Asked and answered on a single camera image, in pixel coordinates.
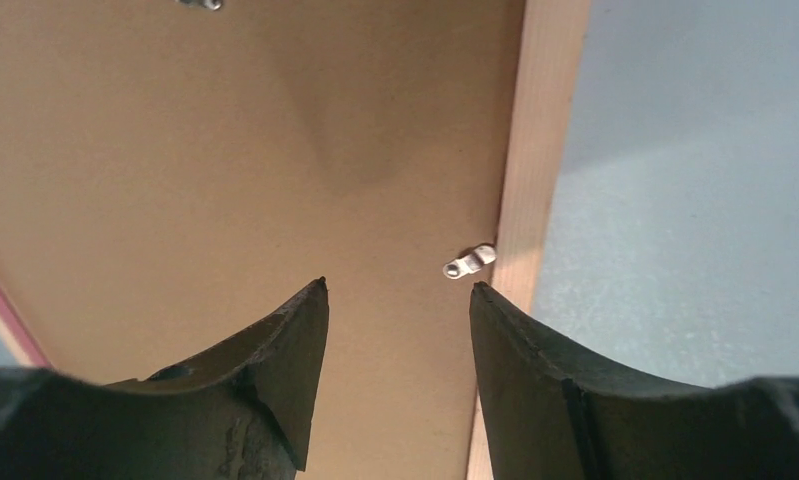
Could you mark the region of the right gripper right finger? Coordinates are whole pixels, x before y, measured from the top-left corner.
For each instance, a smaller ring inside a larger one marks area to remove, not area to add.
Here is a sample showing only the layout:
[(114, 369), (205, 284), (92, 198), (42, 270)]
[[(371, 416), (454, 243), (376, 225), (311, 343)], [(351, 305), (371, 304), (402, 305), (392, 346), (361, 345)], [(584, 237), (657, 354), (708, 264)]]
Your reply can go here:
[(705, 388), (651, 375), (483, 282), (470, 324), (497, 479), (799, 479), (799, 377)]

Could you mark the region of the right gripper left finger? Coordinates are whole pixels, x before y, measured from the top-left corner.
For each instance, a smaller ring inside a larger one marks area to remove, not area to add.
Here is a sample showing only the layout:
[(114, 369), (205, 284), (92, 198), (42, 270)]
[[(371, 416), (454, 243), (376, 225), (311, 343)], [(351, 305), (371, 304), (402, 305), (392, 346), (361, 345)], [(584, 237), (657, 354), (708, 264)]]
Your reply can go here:
[(307, 464), (324, 279), (147, 379), (0, 368), (0, 479), (292, 479)]

